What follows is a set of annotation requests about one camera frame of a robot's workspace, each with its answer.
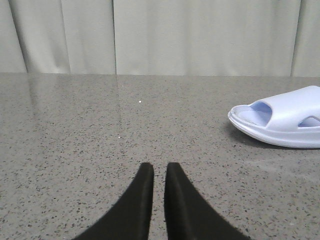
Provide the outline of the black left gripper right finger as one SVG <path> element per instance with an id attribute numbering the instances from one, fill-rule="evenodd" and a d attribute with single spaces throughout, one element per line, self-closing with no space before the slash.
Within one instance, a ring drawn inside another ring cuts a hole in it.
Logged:
<path id="1" fill-rule="evenodd" d="M 200 195 L 181 165 L 166 169 L 164 213 L 169 240 L 248 240 Z"/>

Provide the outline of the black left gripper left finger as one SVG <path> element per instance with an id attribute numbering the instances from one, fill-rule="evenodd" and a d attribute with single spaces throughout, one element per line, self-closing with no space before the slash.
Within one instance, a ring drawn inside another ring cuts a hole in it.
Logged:
<path id="1" fill-rule="evenodd" d="M 154 169 L 143 162 L 115 205 L 76 240 L 147 240 L 153 206 Z"/>

